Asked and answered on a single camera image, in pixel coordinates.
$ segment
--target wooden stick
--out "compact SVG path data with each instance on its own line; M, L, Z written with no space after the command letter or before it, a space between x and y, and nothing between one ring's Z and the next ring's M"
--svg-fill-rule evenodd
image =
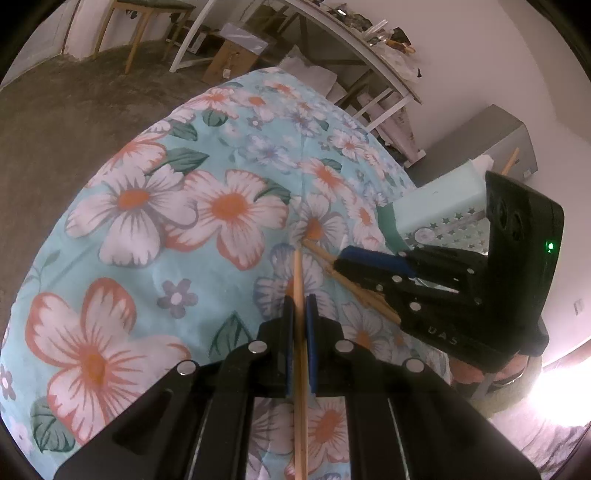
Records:
M509 173L509 170L515 164L518 156L519 156L519 147L517 147L515 149L515 151L513 152L513 155L511 155L511 158L505 164L505 166L503 167L503 170L501 170L501 175L507 175Z
M390 308L390 305L386 303L386 300L382 295L380 295L377 292L361 288L356 283L350 281L348 278L344 277L343 275L335 271L335 269L332 266L334 261L336 260L335 255L331 255L322 247L319 247L314 242L311 242L308 239L303 240L302 243L308 250L318 255L320 258L322 258L328 263L328 265L324 266L325 272L327 272L328 275L333 277L337 282L339 282L347 290L353 293L361 303L370 306L376 311L380 312L384 317L390 320L390 322L394 322L397 325L400 325L400 316L395 310L392 310Z
M308 347L304 312L302 254L294 253L294 467L295 480L308 478Z

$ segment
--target floral fabric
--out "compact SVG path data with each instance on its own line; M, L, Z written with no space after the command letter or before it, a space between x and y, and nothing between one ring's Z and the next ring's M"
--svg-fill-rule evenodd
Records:
M47 480L183 359L223 359L278 316L294 246L397 251L414 189L355 120L278 69L214 87L111 158L40 249L0 355L2 419ZM379 359L441 353L359 304L303 254L320 314ZM342 398L309 405L310 476L348 475ZM293 475L293 409L257 399L248 479Z

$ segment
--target purple flower print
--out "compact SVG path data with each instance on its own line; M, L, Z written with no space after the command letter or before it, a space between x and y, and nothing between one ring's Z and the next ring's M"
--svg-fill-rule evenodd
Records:
M12 388L12 374L8 370L4 370L4 365L0 365L0 385L2 385L2 395L4 400L16 400L17 396Z
M162 283L164 297L157 301L161 309L169 309L173 318L181 319L187 313L185 307L192 307L197 304L197 295L189 292L191 281L188 278L182 279L175 286L170 280Z

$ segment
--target green leaf print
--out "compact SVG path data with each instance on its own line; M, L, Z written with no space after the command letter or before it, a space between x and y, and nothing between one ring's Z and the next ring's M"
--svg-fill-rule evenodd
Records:
M321 158L320 161L326 165L327 167L333 168L337 172L340 173L340 169L343 168L343 165L332 158Z
M286 205L290 204L291 192L271 179L264 179L267 186L255 195L254 201L266 195L275 195Z
M318 124L320 125L320 128L322 130L324 130L325 132L328 131L328 129L329 129L329 123L326 120L318 120L318 119L316 119L316 121L318 122Z
M236 88L242 88L244 87L243 84L239 83L239 82L226 82L226 83L222 83L218 88L221 87L236 87Z
M396 188L396 180L394 180L389 173L386 173L385 175L386 181L394 188Z
M208 154L190 148L173 148L166 152L166 161L153 169L150 174L154 173L163 165L170 165L175 171L186 175L190 171L195 170L195 168L199 168L208 158Z
M31 429L37 447L43 453L69 452L76 440L72 433L53 414L47 404L47 397L38 398L31 406Z
M236 347L252 341L253 338L240 316L237 312L232 312L213 337L209 359L212 362L223 360Z
M378 228L386 239L386 247L392 253L398 253L402 250L408 250L408 245L404 243L402 237L396 230L396 217L394 215L394 207L391 203L384 207L377 207L378 211Z
M48 255L48 257L45 260L45 263L43 264L43 266L41 267L41 269L43 270L45 267L48 267L49 265L51 265L52 263L54 263L58 258L60 257L60 251L56 250L53 253L50 253Z
M196 142L199 139L199 134L195 127L191 124L184 124L178 120L169 120L171 125L169 134L173 137L182 138L184 140L191 140Z
M228 116L217 110L208 109L203 112L203 121L208 127L221 127L228 121Z

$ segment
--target white flower print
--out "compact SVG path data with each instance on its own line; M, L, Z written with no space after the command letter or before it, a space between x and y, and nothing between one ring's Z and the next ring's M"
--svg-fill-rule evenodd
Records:
M183 174L169 165L149 177L137 167L118 168L103 181L109 191L82 199L66 220L66 233L78 238L113 220L99 251L106 264L146 266L160 252L165 223L186 228L197 220Z
M297 102L297 106L301 108L304 112L307 112L310 116L316 118L317 120L326 120L326 114L324 114L324 112L321 112L320 110L313 108L307 102Z
M382 250L386 239L379 229L375 206L349 190L343 197L345 208L353 226L353 242L370 250Z
M330 200L324 195L309 193L306 201L294 196L291 205L298 214L290 225L290 243L306 238L318 242L322 248L341 249L348 233L347 223L338 212L330 211Z
M377 191L376 187L370 181L363 187L363 198L376 207L385 207L388 204L386 195L383 192Z
M248 135L249 145L245 148L244 157L254 160L263 166L273 166L282 173L289 173L296 168L285 147L277 145L263 135Z
M183 105L183 108L197 111L215 110L236 119L238 114L236 113L236 103L232 99L233 95L234 90L231 88L210 88L207 92L190 99Z
M8 422L10 423L10 425L8 426L8 431L10 432L10 435L12 436L18 447L22 450L22 452L25 455L28 455L33 449L33 443L31 442L29 429L26 425L18 423L12 417L8 418Z
M246 480L269 480L263 462L266 453L293 452L293 406L287 400L255 398L248 442Z
M81 445L190 358L176 337L130 338L136 319L133 298L111 278L90 285L81 314L54 293L41 293L31 303L26 344L59 369L47 384L47 402Z
M100 185L112 170L119 166L139 167L148 171L158 165L166 157L166 148L156 142L165 135L165 131L147 131L139 134L113 157L111 157L86 184L87 188Z
M384 320L374 310L360 309L349 302L342 306L346 323L343 322L343 334L346 339L370 350L377 359L392 360L392 343L388 339L389 331L384 329Z
M329 143L348 159L358 163L365 154L365 143L357 135L349 135L341 130L333 130Z
M271 122L275 118L273 110L267 105L265 99L257 93L251 93L246 89L234 91L232 99L245 107L252 108L255 115L263 122Z
M285 228L288 207L275 195L258 197L265 180L244 170L227 170L225 183L195 170L185 191L197 202L199 220L191 228L167 227L167 247L189 252L217 236L217 250L239 270L254 267L265 250L262 227Z
M349 461L349 434L344 397L318 397L308 408L308 472L325 461Z
M276 82L274 80L265 80L263 82L263 85L277 90L277 92L285 95L290 99L301 98L300 92L298 92L297 89L290 87L289 85L285 85L284 83Z
M254 301L265 320L273 319L281 314L283 299L286 295L293 297L293 255L295 249L291 245L278 244L269 255L273 266L273 277L258 278L255 282ZM304 273L304 294L316 295L318 313L326 318L336 319L336 308L330 295L322 290L324 277L322 267L316 259L307 253L302 255Z
M304 173L315 176L312 181L320 193L331 202L335 202L339 196L343 196L350 188L345 184L345 179L335 169L324 165L318 158L310 157L305 162L298 163Z

